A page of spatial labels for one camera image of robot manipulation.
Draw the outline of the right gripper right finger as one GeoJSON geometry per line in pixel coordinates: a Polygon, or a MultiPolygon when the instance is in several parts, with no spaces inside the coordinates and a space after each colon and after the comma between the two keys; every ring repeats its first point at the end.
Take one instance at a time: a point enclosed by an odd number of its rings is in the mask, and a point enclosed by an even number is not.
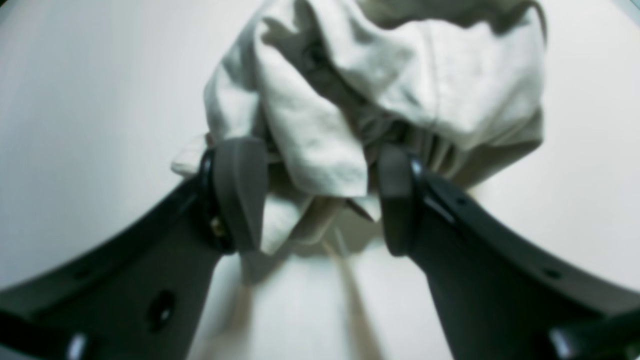
{"type": "Polygon", "coordinates": [[[637,360],[638,292],[514,233],[399,145],[377,160],[393,256],[425,274],[455,360],[637,360]]]}

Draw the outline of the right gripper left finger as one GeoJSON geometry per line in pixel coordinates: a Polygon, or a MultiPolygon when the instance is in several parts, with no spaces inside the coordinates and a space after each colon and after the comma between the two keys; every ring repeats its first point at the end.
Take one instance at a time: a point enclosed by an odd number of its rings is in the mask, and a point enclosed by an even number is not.
{"type": "Polygon", "coordinates": [[[3,360],[184,360],[218,262],[261,247],[268,151],[236,137],[119,235],[1,292],[3,360]]]}

